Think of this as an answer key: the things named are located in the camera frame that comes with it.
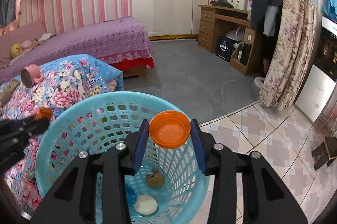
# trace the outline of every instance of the floral bedspread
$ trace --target floral bedspread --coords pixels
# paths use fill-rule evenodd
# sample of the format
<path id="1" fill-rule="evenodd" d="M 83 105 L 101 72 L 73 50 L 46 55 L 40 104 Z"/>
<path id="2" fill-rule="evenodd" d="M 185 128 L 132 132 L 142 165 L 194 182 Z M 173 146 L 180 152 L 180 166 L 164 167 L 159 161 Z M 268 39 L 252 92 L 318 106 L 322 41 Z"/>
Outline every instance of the floral bedspread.
<path id="1" fill-rule="evenodd" d="M 40 66 L 44 80 L 28 89 L 21 83 L 3 107 L 2 118 L 22 119 L 38 112 L 53 110 L 52 121 L 75 103 L 97 94 L 123 90 L 123 74 L 112 66 L 86 54 L 73 55 Z M 35 160 L 43 136 L 29 141 L 25 158 L 9 169 L 4 178 L 17 203 L 32 215 L 41 202 L 35 179 Z"/>

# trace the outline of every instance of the white round object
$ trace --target white round object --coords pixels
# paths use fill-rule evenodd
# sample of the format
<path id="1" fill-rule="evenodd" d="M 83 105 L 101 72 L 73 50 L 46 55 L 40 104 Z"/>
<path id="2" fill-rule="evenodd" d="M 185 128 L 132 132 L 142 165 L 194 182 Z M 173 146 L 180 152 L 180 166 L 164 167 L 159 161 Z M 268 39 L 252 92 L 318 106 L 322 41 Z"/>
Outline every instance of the white round object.
<path id="1" fill-rule="evenodd" d="M 259 88 L 262 89 L 263 83 L 265 81 L 264 77 L 258 76 L 254 79 L 254 84 Z"/>
<path id="2" fill-rule="evenodd" d="M 134 209 L 141 215 L 151 215 L 158 208 L 157 201 L 149 195 L 139 195 L 134 205 Z"/>

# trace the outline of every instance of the screw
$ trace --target screw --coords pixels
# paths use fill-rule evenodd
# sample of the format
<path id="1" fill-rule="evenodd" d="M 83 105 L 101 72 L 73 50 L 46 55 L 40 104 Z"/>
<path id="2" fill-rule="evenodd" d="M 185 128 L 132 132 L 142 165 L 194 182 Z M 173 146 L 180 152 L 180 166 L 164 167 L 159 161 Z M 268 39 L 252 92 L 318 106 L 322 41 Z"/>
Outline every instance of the screw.
<path id="1" fill-rule="evenodd" d="M 124 144 L 124 143 L 118 143 L 117 145 L 116 145 L 116 149 L 117 150 L 124 150 L 126 148 L 126 145 Z"/>
<path id="2" fill-rule="evenodd" d="M 87 151 L 80 151 L 79 152 L 79 158 L 86 158 L 88 156 L 88 152 Z"/>
<path id="3" fill-rule="evenodd" d="M 259 152 L 257 152 L 257 151 L 253 151 L 251 155 L 252 155 L 252 157 L 255 158 L 255 159 L 258 159 L 258 158 L 261 157 L 261 154 L 260 154 Z"/>
<path id="4" fill-rule="evenodd" d="M 221 151 L 223 149 L 223 145 L 221 143 L 215 143 L 213 145 L 213 148 L 218 150 L 218 151 Z"/>

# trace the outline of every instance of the blue plastic basket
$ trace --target blue plastic basket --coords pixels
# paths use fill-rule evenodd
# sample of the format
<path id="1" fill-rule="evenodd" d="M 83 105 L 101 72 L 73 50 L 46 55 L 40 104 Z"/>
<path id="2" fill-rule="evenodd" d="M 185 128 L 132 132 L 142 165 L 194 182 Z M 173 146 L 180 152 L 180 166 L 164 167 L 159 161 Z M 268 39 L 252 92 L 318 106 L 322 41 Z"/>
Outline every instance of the blue plastic basket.
<path id="1" fill-rule="evenodd" d="M 151 120 L 166 110 L 180 111 L 171 103 L 144 93 L 113 92 L 87 98 L 62 113 L 44 134 L 36 158 L 36 181 L 42 197 L 79 151 L 102 153 L 128 134 L 137 132 L 143 119 Z M 145 175 L 158 168 L 165 184 L 150 188 Z M 102 175 L 96 187 L 96 223 L 102 223 Z M 147 194 L 158 202 L 150 216 L 129 207 L 132 223 L 187 224 L 201 206 L 209 179 L 198 168 L 191 138 L 172 150 L 158 147 L 151 138 L 142 167 L 126 183 L 138 195 Z"/>

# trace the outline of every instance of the white soap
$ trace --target white soap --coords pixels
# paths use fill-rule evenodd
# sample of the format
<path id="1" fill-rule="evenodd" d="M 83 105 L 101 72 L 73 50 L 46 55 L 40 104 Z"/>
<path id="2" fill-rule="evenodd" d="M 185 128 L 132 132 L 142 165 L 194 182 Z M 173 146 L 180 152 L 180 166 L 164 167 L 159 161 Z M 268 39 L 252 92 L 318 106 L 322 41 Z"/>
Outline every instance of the white soap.
<path id="1" fill-rule="evenodd" d="M 139 195 L 134 205 L 134 209 L 141 215 L 151 215 L 158 208 L 157 201 L 149 195 Z"/>

